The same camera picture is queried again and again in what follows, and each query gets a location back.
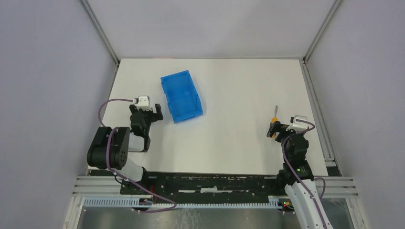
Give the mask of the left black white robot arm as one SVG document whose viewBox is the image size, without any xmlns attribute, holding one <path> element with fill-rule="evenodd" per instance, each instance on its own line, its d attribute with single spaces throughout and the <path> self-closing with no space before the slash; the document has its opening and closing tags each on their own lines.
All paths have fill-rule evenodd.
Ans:
<svg viewBox="0 0 405 229">
<path fill-rule="evenodd" d="M 87 163 L 91 167 L 106 169 L 127 180 L 139 182 L 146 169 L 129 159 L 129 152 L 146 153 L 150 146 L 150 127 L 163 120 L 161 105 L 151 107 L 132 104 L 130 127 L 99 127 L 87 153 Z"/>
</svg>

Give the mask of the orange handled screwdriver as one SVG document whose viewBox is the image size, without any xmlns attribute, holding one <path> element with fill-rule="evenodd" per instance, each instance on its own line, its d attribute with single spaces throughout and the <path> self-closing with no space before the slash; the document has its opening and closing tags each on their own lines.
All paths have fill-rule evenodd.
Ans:
<svg viewBox="0 0 405 229">
<path fill-rule="evenodd" d="M 274 115 L 273 115 L 273 118 L 271 119 L 271 123 L 278 121 L 277 112 L 278 112 L 278 106 L 276 105 L 274 108 Z"/>
</svg>

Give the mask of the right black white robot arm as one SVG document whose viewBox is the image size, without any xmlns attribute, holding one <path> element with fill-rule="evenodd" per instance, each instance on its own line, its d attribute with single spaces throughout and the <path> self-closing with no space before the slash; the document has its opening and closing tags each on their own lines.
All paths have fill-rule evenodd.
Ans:
<svg viewBox="0 0 405 229">
<path fill-rule="evenodd" d="M 277 184 L 290 199 L 301 228 L 331 229 L 321 203 L 324 193 L 317 191 L 316 177 L 306 160 L 309 141 L 305 133 L 314 128 L 313 123 L 298 117 L 293 117 L 288 125 L 273 119 L 267 137 L 281 144 L 283 167 L 276 176 Z"/>
</svg>

